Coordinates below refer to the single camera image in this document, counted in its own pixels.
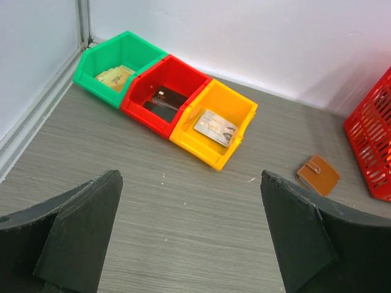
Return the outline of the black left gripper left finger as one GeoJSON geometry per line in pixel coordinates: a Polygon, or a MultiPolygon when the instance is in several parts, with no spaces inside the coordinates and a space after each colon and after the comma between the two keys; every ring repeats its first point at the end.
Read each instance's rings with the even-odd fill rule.
{"type": "Polygon", "coordinates": [[[1,292],[96,292],[122,187],[107,170],[1,216],[1,292]]]}

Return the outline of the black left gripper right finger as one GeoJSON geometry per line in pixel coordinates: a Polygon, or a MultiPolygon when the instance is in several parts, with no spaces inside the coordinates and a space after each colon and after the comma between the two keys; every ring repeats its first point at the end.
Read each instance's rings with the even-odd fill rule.
{"type": "Polygon", "coordinates": [[[267,170],[260,190],[286,292],[390,292],[390,219],[267,170]]]}

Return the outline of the brown leather card holder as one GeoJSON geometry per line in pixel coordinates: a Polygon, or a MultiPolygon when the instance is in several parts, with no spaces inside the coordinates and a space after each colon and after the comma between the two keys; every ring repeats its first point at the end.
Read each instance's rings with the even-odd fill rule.
{"type": "Polygon", "coordinates": [[[340,175],[333,166],[316,154],[297,170],[296,180],[307,190],[326,197],[339,182],[340,175]]]}

